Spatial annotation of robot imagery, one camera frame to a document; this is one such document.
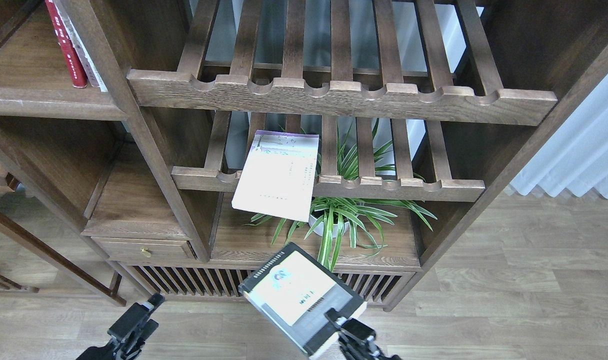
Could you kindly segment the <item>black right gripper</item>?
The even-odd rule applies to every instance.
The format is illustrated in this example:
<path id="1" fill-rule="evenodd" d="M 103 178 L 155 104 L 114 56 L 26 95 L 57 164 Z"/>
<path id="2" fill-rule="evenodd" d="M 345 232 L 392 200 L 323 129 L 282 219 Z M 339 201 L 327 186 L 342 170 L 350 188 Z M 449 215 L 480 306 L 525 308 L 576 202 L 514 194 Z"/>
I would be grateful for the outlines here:
<path id="1" fill-rule="evenodd" d="M 377 350 L 377 332 L 353 317 L 345 317 L 335 309 L 329 309 L 325 317 L 338 333 L 339 349 L 346 360 L 401 360 L 397 354 L 386 356 Z"/>

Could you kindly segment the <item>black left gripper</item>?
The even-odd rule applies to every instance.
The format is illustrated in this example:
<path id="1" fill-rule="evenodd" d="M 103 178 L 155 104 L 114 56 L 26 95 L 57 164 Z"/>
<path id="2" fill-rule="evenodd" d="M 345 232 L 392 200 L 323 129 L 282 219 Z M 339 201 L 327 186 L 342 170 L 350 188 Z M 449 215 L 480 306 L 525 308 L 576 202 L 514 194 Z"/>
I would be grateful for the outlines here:
<path id="1" fill-rule="evenodd" d="M 131 305 L 107 331 L 110 341 L 102 347 L 87 348 L 78 360 L 135 360 L 159 326 L 151 315 L 165 301 L 162 294 L 156 293 L 145 303 Z"/>

